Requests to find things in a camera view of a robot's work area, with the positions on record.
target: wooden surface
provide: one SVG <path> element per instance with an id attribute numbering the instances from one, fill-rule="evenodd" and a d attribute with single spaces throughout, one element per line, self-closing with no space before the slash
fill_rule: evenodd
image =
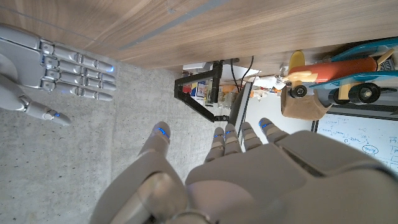
<path id="1" fill-rule="evenodd" d="M 398 35 L 398 1 L 230 0 L 126 49 L 207 0 L 14 0 L 0 22 L 145 68 L 239 57 L 237 65 L 279 72 L 294 50 L 317 60 L 341 44 Z"/>

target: black metal stand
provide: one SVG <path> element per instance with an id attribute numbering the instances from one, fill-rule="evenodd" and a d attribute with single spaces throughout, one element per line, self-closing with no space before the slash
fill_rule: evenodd
<path id="1" fill-rule="evenodd" d="M 184 93 L 182 87 L 186 84 L 193 82 L 202 82 L 205 80 L 213 79 L 213 85 L 211 86 L 210 103 L 218 102 L 218 88 L 220 87 L 220 79 L 223 73 L 223 61 L 214 62 L 213 69 L 208 72 L 199 73 L 189 77 L 179 78 L 174 82 L 174 97 L 184 102 L 186 105 L 191 107 L 194 111 L 200 113 L 207 120 L 211 122 L 215 121 L 228 121 L 229 116 L 215 116 L 212 112 L 206 109 L 203 105 L 196 102 L 189 93 Z"/>

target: concrete floor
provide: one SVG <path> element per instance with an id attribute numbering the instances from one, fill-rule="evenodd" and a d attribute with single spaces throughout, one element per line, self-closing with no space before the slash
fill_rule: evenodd
<path id="1" fill-rule="evenodd" d="M 178 75 L 100 59 L 117 68 L 111 102 L 24 88 L 71 126 L 0 110 L 0 223 L 87 223 L 158 121 L 171 128 L 167 159 L 183 180 L 203 162 L 219 124 L 174 98 Z"/>

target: blue toy part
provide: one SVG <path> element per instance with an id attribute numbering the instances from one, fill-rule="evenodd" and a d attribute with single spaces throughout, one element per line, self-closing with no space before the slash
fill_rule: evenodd
<path id="1" fill-rule="evenodd" d="M 333 90 L 341 85 L 368 82 L 368 81 L 382 81 L 390 78 L 398 77 L 398 71 L 380 71 L 380 72 L 363 72 L 349 75 L 343 78 L 337 78 L 332 81 L 310 85 L 310 88 L 321 90 Z"/>
<path id="2" fill-rule="evenodd" d="M 366 58 L 369 55 L 375 54 L 376 52 L 384 52 L 397 45 L 398 45 L 398 37 L 371 42 L 368 44 L 362 44 L 332 57 L 331 61 L 339 62 L 343 60 Z"/>

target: gray robotic hand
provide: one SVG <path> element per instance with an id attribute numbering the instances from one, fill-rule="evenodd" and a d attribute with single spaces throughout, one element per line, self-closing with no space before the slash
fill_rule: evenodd
<path id="1" fill-rule="evenodd" d="M 108 63 L 0 24 L 0 108 L 69 125 L 66 115 L 32 101 L 18 85 L 111 101 L 111 95 L 95 89 L 114 91 L 113 71 Z"/>
<path id="2" fill-rule="evenodd" d="M 383 164 L 310 131 L 258 125 L 269 144 L 243 123 L 246 152 L 234 126 L 216 128 L 204 164 L 183 184 L 165 158 L 170 129 L 156 124 L 90 223 L 397 223 L 398 181 Z"/>

